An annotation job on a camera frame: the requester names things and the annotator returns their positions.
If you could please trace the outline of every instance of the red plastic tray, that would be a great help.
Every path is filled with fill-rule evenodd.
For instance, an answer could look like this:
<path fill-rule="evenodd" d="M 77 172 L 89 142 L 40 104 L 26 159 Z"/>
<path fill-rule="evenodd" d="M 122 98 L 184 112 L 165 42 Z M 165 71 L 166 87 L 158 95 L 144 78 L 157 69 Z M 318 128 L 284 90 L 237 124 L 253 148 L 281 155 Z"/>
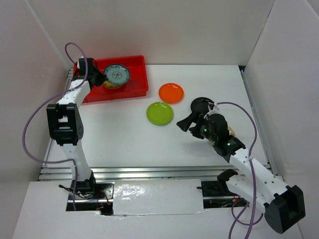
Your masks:
<path fill-rule="evenodd" d="M 130 71 L 130 80 L 120 88 L 114 90 L 106 89 L 104 86 L 93 87 L 91 92 L 85 97 L 84 103 L 146 96 L 149 85 L 146 76 L 144 56 L 99 59 L 96 61 L 98 63 L 98 69 L 102 73 L 104 73 L 104 69 L 109 65 L 124 65 Z"/>

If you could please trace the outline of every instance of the white cardboard wall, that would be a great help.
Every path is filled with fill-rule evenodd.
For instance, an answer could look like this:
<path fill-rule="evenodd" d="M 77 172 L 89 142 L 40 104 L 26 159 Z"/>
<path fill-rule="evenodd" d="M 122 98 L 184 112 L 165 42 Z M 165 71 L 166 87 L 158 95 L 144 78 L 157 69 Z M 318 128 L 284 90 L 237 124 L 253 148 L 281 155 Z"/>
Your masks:
<path fill-rule="evenodd" d="M 308 2 L 318 15 L 319 14 L 319 1 L 318 0 L 308 0 Z"/>
<path fill-rule="evenodd" d="M 21 134 L 33 110 L 63 89 L 66 71 L 24 2 L 0 7 L 0 238 L 12 237 L 31 180 L 41 165 L 23 152 Z M 31 123 L 27 144 L 43 157 L 48 144 L 45 111 Z"/>
<path fill-rule="evenodd" d="M 76 41 L 94 58 L 246 65 L 274 0 L 29 2 L 61 52 Z"/>
<path fill-rule="evenodd" d="M 273 161 L 305 194 L 303 237 L 318 238 L 319 18 L 306 0 L 276 0 L 245 75 Z"/>

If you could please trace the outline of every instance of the white table surface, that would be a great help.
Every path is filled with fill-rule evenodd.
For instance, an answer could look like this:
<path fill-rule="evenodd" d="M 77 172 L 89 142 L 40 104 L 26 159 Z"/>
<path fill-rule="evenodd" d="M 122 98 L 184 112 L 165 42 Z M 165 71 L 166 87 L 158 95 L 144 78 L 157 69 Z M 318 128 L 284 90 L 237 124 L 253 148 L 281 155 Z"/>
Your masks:
<path fill-rule="evenodd" d="M 231 101 L 252 114 L 238 66 L 148 65 L 149 91 L 141 98 L 83 104 L 80 114 L 84 125 L 83 150 L 90 167 L 225 166 L 207 140 L 181 131 L 176 123 L 187 117 L 190 103 L 197 97 L 215 102 Z M 183 100 L 171 105 L 174 118 L 156 126 L 146 117 L 151 103 L 160 101 L 158 90 L 174 82 L 184 89 Z M 249 147 L 254 131 L 247 116 L 235 106 L 220 106 L 220 112 L 236 136 Z M 253 154 L 262 164 L 267 160 L 258 137 Z M 53 142 L 48 160 L 64 159 Z M 49 167 L 68 167 L 55 164 Z"/>
<path fill-rule="evenodd" d="M 192 215 L 101 216 L 97 211 L 66 212 L 68 192 L 63 182 L 30 182 L 13 239 L 226 239 L 233 222 L 230 208 Z M 242 208 L 236 208 L 237 214 Z M 242 220 L 249 221 L 248 208 Z M 236 225 L 232 238 L 241 239 L 247 226 Z M 284 234 L 274 232 L 265 219 L 253 227 L 250 239 L 301 239 L 297 225 Z"/>

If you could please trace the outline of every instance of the plate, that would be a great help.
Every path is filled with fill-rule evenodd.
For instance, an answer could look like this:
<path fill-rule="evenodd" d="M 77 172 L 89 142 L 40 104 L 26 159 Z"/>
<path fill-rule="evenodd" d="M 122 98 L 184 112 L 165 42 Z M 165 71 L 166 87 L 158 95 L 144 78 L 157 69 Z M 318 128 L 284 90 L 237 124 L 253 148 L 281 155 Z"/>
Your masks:
<path fill-rule="evenodd" d="M 168 83 L 159 89 L 159 97 L 166 103 L 176 104 L 183 99 L 184 90 L 178 84 Z"/>
<path fill-rule="evenodd" d="M 120 64 L 113 64 L 106 67 L 104 75 L 108 78 L 108 82 L 116 86 L 121 86 L 130 79 L 129 70 Z"/>
<path fill-rule="evenodd" d="M 148 107 L 146 115 L 151 123 L 165 125 L 173 119 L 174 112 L 168 104 L 155 102 Z"/>

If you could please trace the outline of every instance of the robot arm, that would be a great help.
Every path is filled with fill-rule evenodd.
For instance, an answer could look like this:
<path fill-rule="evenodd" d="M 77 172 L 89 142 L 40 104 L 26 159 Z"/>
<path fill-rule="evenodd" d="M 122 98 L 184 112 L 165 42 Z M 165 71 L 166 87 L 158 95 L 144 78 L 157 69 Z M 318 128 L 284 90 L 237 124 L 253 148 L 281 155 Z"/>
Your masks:
<path fill-rule="evenodd" d="M 239 176 L 232 169 L 226 170 L 217 177 L 221 184 L 230 192 L 252 202 L 252 171 L 249 163 L 251 160 L 257 184 L 256 207 L 265 214 L 265 219 L 271 228 L 283 233 L 305 217 L 302 190 L 296 185 L 289 187 L 253 156 L 248 157 L 248 149 L 238 138 L 229 134 L 227 121 L 214 103 L 207 104 L 206 109 L 206 111 L 194 110 L 186 119 L 179 121 L 177 126 L 185 132 L 189 129 L 194 137 L 207 138 L 212 142 L 218 155 L 245 175 Z"/>
<path fill-rule="evenodd" d="M 49 104 L 46 108 L 50 137 L 56 140 L 68 159 L 76 161 L 78 169 L 77 192 L 82 194 L 95 193 L 95 178 L 86 162 L 81 139 L 84 128 L 79 114 L 79 108 L 84 98 L 94 86 L 102 85 L 106 77 L 93 65 L 93 59 L 87 58 L 88 77 L 79 88 L 85 75 L 84 59 L 78 61 L 79 76 L 74 76 L 70 85 L 70 92 L 65 94 L 56 104 Z M 70 164 L 72 171 L 72 185 L 75 179 L 74 165 Z"/>

